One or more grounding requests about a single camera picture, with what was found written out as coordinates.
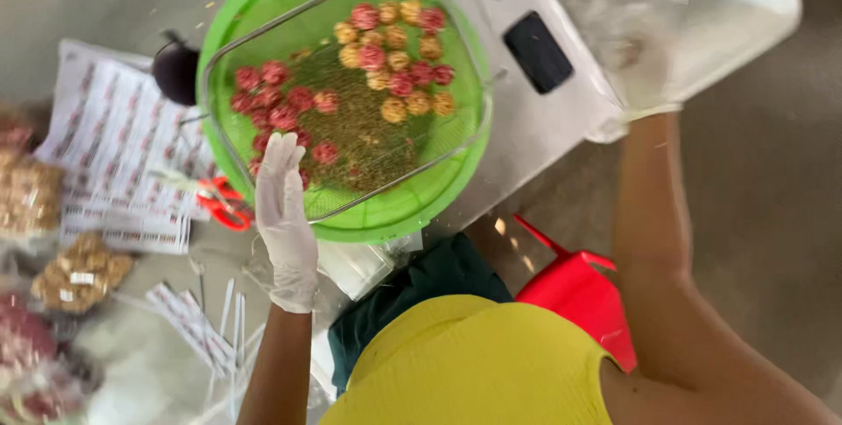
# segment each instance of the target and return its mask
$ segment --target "red candy ball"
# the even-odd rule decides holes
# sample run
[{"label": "red candy ball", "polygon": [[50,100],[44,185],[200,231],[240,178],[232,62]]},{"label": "red candy ball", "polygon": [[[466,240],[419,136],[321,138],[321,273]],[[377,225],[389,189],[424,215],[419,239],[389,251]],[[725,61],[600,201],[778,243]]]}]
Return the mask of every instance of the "red candy ball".
[{"label": "red candy ball", "polygon": [[254,105],[256,107],[274,107],[284,99],[284,94],[280,89],[271,86],[262,87],[257,95],[254,95]]},{"label": "red candy ball", "polygon": [[409,67],[409,74],[412,75],[416,86],[427,86],[435,79],[433,67],[429,66],[427,62],[415,62],[413,66]]},{"label": "red candy ball", "polygon": [[445,13],[437,7],[428,7],[421,10],[418,22],[426,34],[435,35],[445,26]]},{"label": "red candy ball", "polygon": [[413,92],[413,77],[405,71],[392,74],[389,80],[389,91],[402,98],[409,96]]},{"label": "red candy ball", "polygon": [[260,86],[260,72],[255,67],[239,67],[235,75],[237,88],[253,91]]},{"label": "red candy ball", "polygon": [[295,86],[286,94],[287,102],[298,112],[304,112],[313,107],[313,95],[304,86]]},{"label": "red candy ball", "polygon": [[298,111],[287,105],[279,106],[268,112],[268,123],[274,128],[282,131],[291,131],[296,128],[298,122],[296,115]]},{"label": "red candy ball", "polygon": [[258,152],[265,152],[268,140],[271,137],[271,132],[260,132],[258,135],[254,136],[254,140],[252,140],[252,147]]},{"label": "red candy ball", "polygon": [[268,119],[267,111],[256,111],[252,113],[252,124],[254,124],[259,131],[268,131],[272,128],[272,124]]},{"label": "red candy ball", "polygon": [[377,45],[363,45],[359,55],[360,68],[365,71],[377,71],[385,65],[385,50]]},{"label": "red candy ball", "polygon": [[433,67],[435,83],[441,86],[448,86],[456,73],[451,65],[436,65]]},{"label": "red candy ball", "polygon": [[293,129],[293,132],[298,134],[296,145],[300,145],[301,147],[310,147],[310,142],[312,141],[310,134],[308,134],[304,129],[299,128]]},{"label": "red candy ball", "polygon": [[368,3],[357,4],[351,11],[351,23],[363,31],[370,31],[380,24],[380,11]]},{"label": "red candy ball", "polygon": [[270,85],[282,85],[289,78],[289,68],[278,60],[269,60],[260,68],[263,81]]},{"label": "red candy ball", "polygon": [[336,94],[336,91],[331,89],[319,91],[316,93],[316,96],[313,97],[313,100],[316,102],[316,109],[318,109],[318,111],[322,114],[336,112],[339,107],[339,96]]},{"label": "red candy ball", "polygon": [[313,160],[320,164],[333,165],[339,159],[339,149],[335,143],[329,140],[322,140],[310,153]]},{"label": "red candy ball", "polygon": [[231,97],[231,109],[235,112],[249,112],[252,109],[252,97],[245,91],[237,91]]},{"label": "red candy ball", "polygon": [[304,191],[307,191],[307,187],[310,186],[310,172],[307,169],[300,169],[298,174],[301,175],[301,183],[304,184]]},{"label": "red candy ball", "polygon": [[258,155],[254,157],[248,162],[248,171],[251,172],[252,175],[257,175],[258,171],[260,170],[260,164],[263,162],[263,155]]}]

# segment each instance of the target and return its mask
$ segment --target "concrete floor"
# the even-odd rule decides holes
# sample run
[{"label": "concrete floor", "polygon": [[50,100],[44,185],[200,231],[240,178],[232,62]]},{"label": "concrete floor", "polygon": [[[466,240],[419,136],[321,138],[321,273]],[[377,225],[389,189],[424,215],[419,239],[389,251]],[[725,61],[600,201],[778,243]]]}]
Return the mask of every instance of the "concrete floor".
[{"label": "concrete floor", "polygon": [[[222,0],[0,0],[0,100],[49,94],[60,37],[151,54],[200,42]],[[842,4],[805,0],[788,42],[687,105],[685,179],[702,292],[752,345],[842,412]],[[468,230],[512,291],[552,259],[514,225],[610,253],[619,147],[583,144]],[[494,229],[501,218],[506,238]]]},{"label": "concrete floor", "polygon": [[[842,413],[842,4],[804,3],[794,38],[689,102],[682,154],[701,291]],[[513,292],[553,254],[511,213],[610,254],[619,154],[585,143],[469,228]]]}]

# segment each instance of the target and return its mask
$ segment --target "hand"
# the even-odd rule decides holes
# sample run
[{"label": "hand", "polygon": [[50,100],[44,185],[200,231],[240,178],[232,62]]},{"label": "hand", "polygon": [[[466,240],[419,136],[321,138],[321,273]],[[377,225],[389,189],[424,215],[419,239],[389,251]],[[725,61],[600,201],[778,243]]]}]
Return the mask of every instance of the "hand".
[{"label": "hand", "polygon": [[310,313],[318,278],[318,247],[304,215],[304,187],[298,163],[304,148],[293,132],[268,141],[258,172],[258,231],[275,266],[269,299],[289,313]]},{"label": "hand", "polygon": [[669,99],[675,53],[671,34],[663,25],[646,19],[626,22],[624,34],[614,48],[623,58],[607,71],[623,102],[622,122],[680,111],[682,104]]}]

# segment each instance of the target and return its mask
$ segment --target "green pants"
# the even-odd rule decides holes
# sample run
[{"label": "green pants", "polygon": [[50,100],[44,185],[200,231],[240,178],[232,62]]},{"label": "green pants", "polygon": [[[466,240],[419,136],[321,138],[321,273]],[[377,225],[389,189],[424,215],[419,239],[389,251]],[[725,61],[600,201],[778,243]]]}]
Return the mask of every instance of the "green pants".
[{"label": "green pants", "polygon": [[462,294],[499,303],[514,301],[468,237],[459,233],[412,261],[330,326],[328,340],[336,366],[332,383],[339,393],[365,347],[386,325],[425,300]]}]

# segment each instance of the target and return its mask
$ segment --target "yellow shirt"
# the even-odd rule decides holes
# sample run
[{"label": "yellow shirt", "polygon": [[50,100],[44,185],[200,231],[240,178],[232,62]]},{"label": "yellow shirt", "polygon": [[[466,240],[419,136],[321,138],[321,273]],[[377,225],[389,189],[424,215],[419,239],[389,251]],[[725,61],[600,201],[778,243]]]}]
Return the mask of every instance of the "yellow shirt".
[{"label": "yellow shirt", "polygon": [[322,425],[610,425],[587,333],[529,304],[450,295],[383,329]]}]

